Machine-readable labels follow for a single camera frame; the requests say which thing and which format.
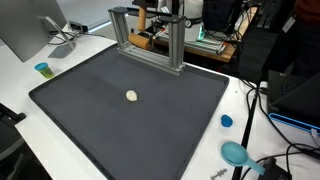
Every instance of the metal frame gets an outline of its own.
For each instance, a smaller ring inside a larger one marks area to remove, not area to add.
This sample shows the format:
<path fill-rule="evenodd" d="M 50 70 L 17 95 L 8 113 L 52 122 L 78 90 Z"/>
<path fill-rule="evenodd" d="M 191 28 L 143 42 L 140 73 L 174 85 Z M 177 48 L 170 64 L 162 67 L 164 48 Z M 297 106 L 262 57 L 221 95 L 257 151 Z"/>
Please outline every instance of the metal frame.
<path fill-rule="evenodd" d="M 109 10 L 119 53 L 165 72 L 180 75 L 185 67 L 183 62 L 185 17 L 170 15 L 171 17 L 160 16 L 159 18 L 169 24 L 169 57 L 167 57 L 138 48 L 128 41 L 129 31 L 125 17 L 128 12 L 129 10 L 123 7 Z"/>

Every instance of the blue bottle cap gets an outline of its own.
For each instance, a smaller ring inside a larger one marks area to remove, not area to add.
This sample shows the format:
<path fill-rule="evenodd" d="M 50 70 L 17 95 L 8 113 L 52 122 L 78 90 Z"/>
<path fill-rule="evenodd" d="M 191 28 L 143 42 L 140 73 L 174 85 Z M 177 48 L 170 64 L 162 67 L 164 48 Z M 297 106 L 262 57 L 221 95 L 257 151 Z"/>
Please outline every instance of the blue bottle cap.
<path fill-rule="evenodd" d="M 42 70 L 42 69 L 45 69 L 48 67 L 48 63 L 40 63 L 40 64 L 37 64 L 34 68 L 38 71 Z"/>
<path fill-rule="evenodd" d="M 228 115 L 221 116 L 221 124 L 223 127 L 230 127 L 233 123 L 233 120 Z"/>

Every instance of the table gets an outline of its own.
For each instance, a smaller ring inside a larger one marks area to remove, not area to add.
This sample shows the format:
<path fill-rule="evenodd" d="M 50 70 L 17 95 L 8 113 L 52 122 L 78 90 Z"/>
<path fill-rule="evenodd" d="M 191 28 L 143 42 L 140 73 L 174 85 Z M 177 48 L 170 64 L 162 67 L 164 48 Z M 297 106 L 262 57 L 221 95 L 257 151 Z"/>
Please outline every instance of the table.
<path fill-rule="evenodd" d="M 255 14 L 257 12 L 257 9 L 258 9 L 257 7 L 252 7 L 248 11 L 249 17 L 247 16 L 246 13 L 244 13 L 245 17 L 238 28 L 241 35 L 244 35 L 245 32 L 247 31 L 247 29 L 250 25 L 250 22 L 252 21 L 253 17 L 255 16 Z M 231 58 L 233 57 L 233 54 L 236 52 L 236 48 L 233 47 L 231 44 L 228 44 L 225 47 L 225 50 L 221 54 L 216 54 L 212 49 L 210 50 L 210 48 L 201 47 L 201 46 L 208 46 L 208 45 L 201 43 L 201 42 L 195 42 L 195 40 L 197 39 L 198 34 L 199 34 L 200 26 L 201 26 L 201 24 L 194 25 L 190 29 L 186 28 L 186 34 L 185 34 L 186 42 L 185 42 L 185 48 L 184 48 L 185 52 L 189 52 L 192 54 L 207 57 L 207 58 L 214 59 L 217 61 L 229 63 Z M 159 40 L 155 41 L 155 43 L 168 46 L 167 39 L 168 38 L 160 37 Z"/>
<path fill-rule="evenodd" d="M 266 82 L 261 83 L 261 87 L 267 87 Z M 261 96 L 262 106 L 266 110 L 267 97 Z M 283 123 L 273 121 L 279 130 L 293 143 L 308 144 L 317 147 L 310 133 L 285 125 Z M 265 115 L 260 110 L 259 104 L 255 110 L 252 129 L 247 147 L 248 153 L 253 160 L 258 160 L 267 156 L 283 154 L 286 152 L 288 143 L 285 142 L 276 130 L 271 126 Z M 295 152 L 295 148 L 291 148 L 290 152 Z M 287 171 L 285 156 L 276 158 L 277 165 Z M 320 162 L 303 154 L 289 156 L 290 171 L 292 179 L 319 179 Z M 256 180 L 258 174 L 250 171 L 245 179 Z"/>
<path fill-rule="evenodd" d="M 4 84 L 0 89 L 0 101 L 13 111 L 27 115 L 16 128 L 53 179 L 104 180 L 106 178 L 101 172 L 28 96 L 30 90 L 46 81 L 34 70 L 37 63 L 47 62 L 58 75 L 116 42 L 82 36 L 76 39 L 76 43 L 76 49 L 64 59 L 47 58 L 54 46 L 46 46 L 25 63 L 8 47 L 0 47 L 0 84 Z M 207 180 L 223 168 L 228 170 L 224 178 L 232 177 L 234 168 L 221 158 L 220 147 L 225 141 L 240 143 L 242 140 L 248 117 L 245 101 L 248 88 L 240 80 L 229 78 L 229 86 L 184 172 L 184 180 Z M 221 126 L 220 117 L 223 114 L 233 118 L 232 127 Z"/>

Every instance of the white ball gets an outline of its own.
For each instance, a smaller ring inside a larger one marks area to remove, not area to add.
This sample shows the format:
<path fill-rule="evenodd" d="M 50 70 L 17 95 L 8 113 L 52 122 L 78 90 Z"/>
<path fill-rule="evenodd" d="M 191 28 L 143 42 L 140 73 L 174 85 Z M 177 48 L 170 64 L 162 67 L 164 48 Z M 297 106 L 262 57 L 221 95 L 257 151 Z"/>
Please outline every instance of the white ball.
<path fill-rule="evenodd" d="M 126 96 L 129 101 L 133 102 L 138 100 L 138 94 L 133 90 L 127 91 Z"/>

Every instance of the monitor stand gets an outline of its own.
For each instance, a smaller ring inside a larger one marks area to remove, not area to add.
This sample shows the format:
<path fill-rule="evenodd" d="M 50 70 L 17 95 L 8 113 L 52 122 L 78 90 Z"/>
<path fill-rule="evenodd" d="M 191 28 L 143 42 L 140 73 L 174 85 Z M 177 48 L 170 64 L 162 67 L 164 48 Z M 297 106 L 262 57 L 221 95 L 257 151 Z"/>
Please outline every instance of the monitor stand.
<path fill-rule="evenodd" d="M 55 23 L 50 17 L 46 16 L 44 18 L 47 20 L 63 37 L 63 39 L 67 42 L 64 45 L 56 47 L 56 49 L 48 56 L 49 58 L 65 58 L 67 57 L 76 47 L 76 43 L 74 41 L 70 41 L 65 32 Z"/>

